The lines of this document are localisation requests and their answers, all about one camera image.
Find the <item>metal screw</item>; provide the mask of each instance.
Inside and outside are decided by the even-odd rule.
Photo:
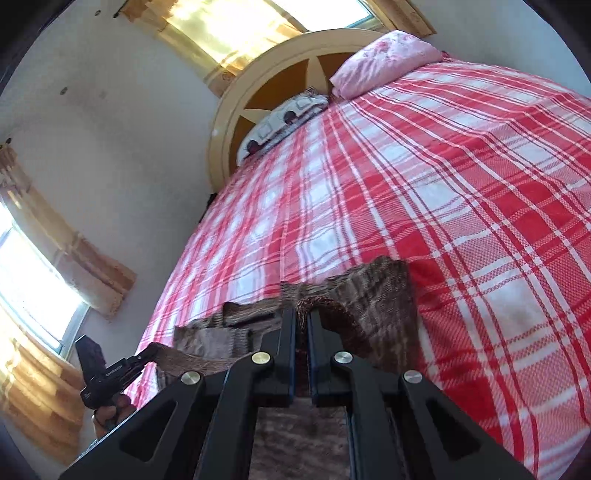
[[[408,383],[420,383],[423,379],[421,372],[417,372],[416,370],[408,370],[404,372],[404,379]]]
[[[338,364],[349,364],[353,361],[353,355],[349,352],[336,352],[335,362]]]
[[[267,352],[253,353],[251,358],[258,365],[265,365],[271,360],[271,356]]]
[[[195,371],[185,372],[181,377],[181,382],[183,382],[185,385],[194,385],[196,383],[199,383],[200,380],[201,375],[199,375],[199,372]]]

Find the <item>arched headboard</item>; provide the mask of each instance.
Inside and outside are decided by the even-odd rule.
[[[358,28],[310,32],[265,52],[244,69],[220,100],[207,159],[214,191],[236,170],[240,143],[269,111],[314,86],[329,94],[329,78],[353,53],[382,34]]]

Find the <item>yellow curtain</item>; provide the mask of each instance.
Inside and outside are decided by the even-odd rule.
[[[115,315],[136,275],[72,229],[32,185],[14,149],[0,145],[0,201],[16,224],[81,298],[106,318]]]
[[[306,31],[272,0],[130,0],[122,13],[190,60],[218,96],[253,59]]]
[[[360,0],[388,30],[403,30],[418,38],[437,33],[409,0]]]
[[[45,453],[72,463],[84,415],[82,374],[15,322],[3,304],[0,385],[2,414]]]

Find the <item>pink pillow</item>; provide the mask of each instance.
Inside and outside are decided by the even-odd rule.
[[[333,93],[351,100],[442,58],[442,53],[429,43],[394,30],[359,50],[341,65],[330,79],[335,86]]]

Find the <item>brown throw blanket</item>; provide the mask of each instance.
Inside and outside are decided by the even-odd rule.
[[[344,309],[318,296],[332,299]],[[213,316],[177,328],[173,346],[202,357],[201,372],[214,373],[259,349],[262,336],[279,327],[279,320],[273,315],[277,308],[297,306],[301,320],[311,307],[320,304],[323,327],[339,333],[347,350],[389,372],[403,372],[415,366],[417,311],[408,269],[404,262],[388,257],[378,257],[319,285],[282,283],[279,298],[250,305],[227,302]],[[268,318],[257,320],[262,314],[268,314]],[[305,328],[303,322],[298,326],[300,330]],[[290,408],[259,409],[251,479],[349,478],[345,411],[315,408],[309,398],[303,397],[307,395],[307,368],[305,351],[302,345],[299,347],[299,396]],[[158,366],[158,381],[163,387],[184,368],[182,355],[178,362],[167,355],[167,364],[159,362]]]

